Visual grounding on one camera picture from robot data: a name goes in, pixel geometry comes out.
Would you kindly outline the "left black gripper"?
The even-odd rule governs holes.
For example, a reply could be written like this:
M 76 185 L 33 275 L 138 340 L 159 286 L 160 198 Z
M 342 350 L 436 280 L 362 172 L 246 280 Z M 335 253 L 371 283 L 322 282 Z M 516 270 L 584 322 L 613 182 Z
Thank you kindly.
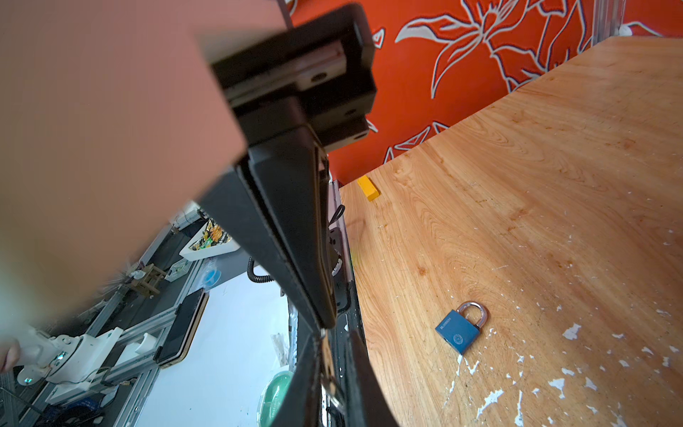
M 327 162 L 318 140 L 331 152 L 368 136 L 374 56 L 365 11 L 353 3 L 212 66 L 252 147 L 199 206 L 265 268 L 314 329 L 336 322 Z M 297 117 L 304 126 L 291 129 Z

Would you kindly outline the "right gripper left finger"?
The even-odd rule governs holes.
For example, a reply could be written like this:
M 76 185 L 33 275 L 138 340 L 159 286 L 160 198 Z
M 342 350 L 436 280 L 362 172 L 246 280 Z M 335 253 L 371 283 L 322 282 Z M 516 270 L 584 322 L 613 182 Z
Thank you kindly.
M 293 379 L 271 426 L 319 426 L 322 408 L 323 357 L 320 336 L 310 336 L 299 356 Z

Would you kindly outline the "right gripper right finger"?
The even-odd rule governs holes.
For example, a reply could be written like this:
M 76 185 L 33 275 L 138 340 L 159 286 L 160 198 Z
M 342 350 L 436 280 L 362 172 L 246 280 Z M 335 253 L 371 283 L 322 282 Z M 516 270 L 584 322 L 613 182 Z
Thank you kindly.
M 347 426 L 393 426 L 398 423 L 384 398 L 359 331 L 349 332 L 343 380 Z

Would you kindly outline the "blue padlock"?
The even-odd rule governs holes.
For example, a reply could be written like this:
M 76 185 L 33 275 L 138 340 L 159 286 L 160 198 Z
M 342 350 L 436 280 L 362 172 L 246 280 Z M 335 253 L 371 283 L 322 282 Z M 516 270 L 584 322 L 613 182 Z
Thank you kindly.
M 480 313 L 480 319 L 477 323 L 467 320 L 465 314 L 468 309 L 476 309 Z M 437 324 L 435 331 L 456 352 L 464 355 L 478 339 L 481 329 L 487 324 L 488 319 L 489 311 L 485 305 L 475 301 L 463 302 Z

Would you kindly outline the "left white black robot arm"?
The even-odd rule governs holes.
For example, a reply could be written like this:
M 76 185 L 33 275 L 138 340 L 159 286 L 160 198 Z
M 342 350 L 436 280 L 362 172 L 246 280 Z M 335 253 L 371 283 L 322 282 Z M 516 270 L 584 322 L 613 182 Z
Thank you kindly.
M 1 5 L 1 338 L 76 308 L 195 201 L 335 325 L 327 154 L 367 132 L 363 7 Z

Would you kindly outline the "yellow flat block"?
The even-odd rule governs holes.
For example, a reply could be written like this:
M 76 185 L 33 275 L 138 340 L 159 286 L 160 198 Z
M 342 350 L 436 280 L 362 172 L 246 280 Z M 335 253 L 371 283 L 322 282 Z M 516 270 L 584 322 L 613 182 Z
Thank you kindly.
M 367 175 L 359 177 L 359 179 L 357 179 L 357 184 L 368 201 L 374 201 L 380 197 L 380 190 Z

